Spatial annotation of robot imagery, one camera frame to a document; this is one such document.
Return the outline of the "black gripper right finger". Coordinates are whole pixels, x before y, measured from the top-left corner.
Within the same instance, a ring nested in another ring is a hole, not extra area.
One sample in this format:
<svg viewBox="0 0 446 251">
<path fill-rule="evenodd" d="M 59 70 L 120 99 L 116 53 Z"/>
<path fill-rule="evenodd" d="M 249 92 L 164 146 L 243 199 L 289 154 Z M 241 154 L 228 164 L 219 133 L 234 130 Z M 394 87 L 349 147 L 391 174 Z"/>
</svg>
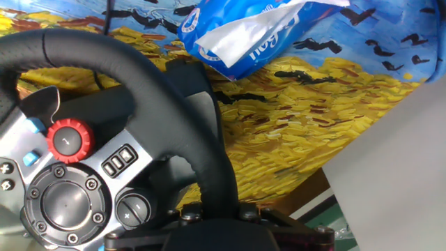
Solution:
<svg viewBox="0 0 446 251">
<path fill-rule="evenodd" d="M 219 209 L 219 218 L 234 220 L 221 246 L 227 250 L 310 250 L 333 251 L 335 231 L 329 227 L 310 228 L 274 208 L 237 202 Z"/>
</svg>

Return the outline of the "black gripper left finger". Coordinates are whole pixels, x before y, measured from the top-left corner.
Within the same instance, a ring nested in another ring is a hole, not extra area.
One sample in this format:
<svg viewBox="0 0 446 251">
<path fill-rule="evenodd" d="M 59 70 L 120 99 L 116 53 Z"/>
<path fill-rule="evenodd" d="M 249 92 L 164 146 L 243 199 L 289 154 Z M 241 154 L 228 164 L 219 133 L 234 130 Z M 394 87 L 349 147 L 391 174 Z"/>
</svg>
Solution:
<svg viewBox="0 0 446 251">
<path fill-rule="evenodd" d="M 220 217 L 219 204 L 186 204 L 158 219 L 105 237 L 104 250 L 213 250 L 203 229 L 205 220 Z"/>
</svg>

